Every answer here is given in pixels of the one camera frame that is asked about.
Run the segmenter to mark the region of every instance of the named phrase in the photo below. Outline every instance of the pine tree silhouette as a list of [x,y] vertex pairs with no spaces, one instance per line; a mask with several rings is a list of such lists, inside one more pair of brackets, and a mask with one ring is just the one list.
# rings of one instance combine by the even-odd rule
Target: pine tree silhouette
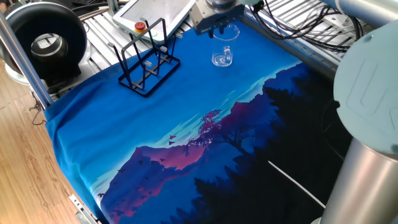
[[[235,170],[225,167],[226,180],[195,179],[200,197],[193,199],[194,209],[178,209],[171,223],[308,224],[322,215],[319,204],[268,163],[327,202],[342,163],[322,138],[322,114],[332,97],[331,85],[314,75],[296,78],[294,83],[305,97],[265,88],[264,94],[277,107],[277,118],[261,124],[270,125],[274,134],[254,148],[255,159],[248,163],[246,155],[236,157]],[[254,130],[257,138],[264,135],[261,127]],[[349,139],[342,135],[343,141]]]

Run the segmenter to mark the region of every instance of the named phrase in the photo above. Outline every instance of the metal rack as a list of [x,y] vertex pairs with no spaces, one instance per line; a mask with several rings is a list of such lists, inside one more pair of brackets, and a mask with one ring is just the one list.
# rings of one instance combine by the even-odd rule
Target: metal rack
[[[166,36],[166,22],[165,19],[160,18],[157,21],[155,21],[152,25],[149,25],[148,21],[146,19],[141,18],[142,21],[145,22],[147,29],[139,34],[137,37],[133,37],[131,33],[131,42],[128,43],[126,46],[122,48],[121,55],[123,60],[121,60],[119,56],[119,52],[116,48],[116,46],[112,43],[109,43],[108,45],[112,47],[115,51],[115,54],[119,60],[120,66],[122,67],[123,74],[118,78],[119,83],[122,86],[127,87],[128,89],[135,91],[141,96],[149,96],[153,90],[155,90],[166,78],[168,78],[174,70],[177,69],[177,67],[180,65],[180,59],[174,57],[174,48],[175,48],[175,42],[177,38],[182,38],[182,34],[176,34],[174,37],[173,41],[173,47],[172,47],[172,52],[171,54],[169,53],[169,43],[167,41],[167,36]],[[163,46],[155,46],[154,40],[152,39],[152,34],[150,32],[151,29],[153,29],[157,24],[162,23],[163,27],[163,35],[164,35],[164,43]],[[145,34],[149,33],[150,37],[150,42],[153,46],[151,50],[146,52],[144,55],[140,55],[136,42],[139,41]],[[136,55],[138,58],[138,62],[136,62],[131,68],[128,67],[127,65],[127,59],[126,59],[126,50],[134,46],[134,50],[136,51]],[[155,55],[157,60],[157,63],[152,66],[152,62],[148,61],[147,59],[151,57],[152,55]],[[172,68],[167,71],[166,73],[161,73],[160,72],[160,67],[162,65],[165,65],[166,63],[172,64],[172,62],[176,62]],[[131,79],[131,73],[138,68],[138,66],[142,67],[142,78],[138,82],[134,82]],[[157,82],[155,83],[154,86],[151,86],[150,88],[146,88],[146,80],[151,76],[155,75],[158,77]]]

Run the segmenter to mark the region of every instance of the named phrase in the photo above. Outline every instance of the white cable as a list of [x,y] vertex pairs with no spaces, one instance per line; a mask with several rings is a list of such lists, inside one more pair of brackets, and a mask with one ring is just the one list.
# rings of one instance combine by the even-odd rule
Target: white cable
[[309,192],[307,189],[305,189],[301,184],[299,184],[295,179],[291,178],[288,174],[286,174],[283,170],[281,170],[279,167],[275,166],[271,161],[268,161],[268,163],[274,167],[277,171],[279,171],[281,174],[283,174],[285,177],[287,177],[290,181],[292,181],[295,185],[300,187],[305,193],[307,193],[314,201],[316,201],[320,206],[323,208],[326,208],[326,206],[319,200],[317,199],[311,192]]
[[336,4],[337,10],[339,10],[340,13],[341,13],[342,15],[346,15],[346,14],[343,12],[343,10],[341,9],[340,0],[335,0],[335,4]]

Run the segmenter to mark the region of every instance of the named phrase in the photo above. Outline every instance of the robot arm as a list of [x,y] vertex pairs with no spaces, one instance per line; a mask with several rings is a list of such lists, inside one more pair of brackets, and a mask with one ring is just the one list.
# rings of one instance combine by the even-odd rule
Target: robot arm
[[223,33],[230,22],[241,20],[245,4],[256,4],[259,0],[203,0],[196,1],[189,15],[197,35],[209,33],[213,38],[215,29]]

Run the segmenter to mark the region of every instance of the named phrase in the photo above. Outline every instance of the glass cup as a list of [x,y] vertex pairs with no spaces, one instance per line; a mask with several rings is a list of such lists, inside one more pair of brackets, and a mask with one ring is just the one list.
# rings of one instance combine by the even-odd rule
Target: glass cup
[[220,34],[217,30],[213,36],[213,55],[211,61],[217,67],[228,67],[232,63],[233,49],[236,39],[239,36],[239,29],[228,24],[224,28],[224,34]]

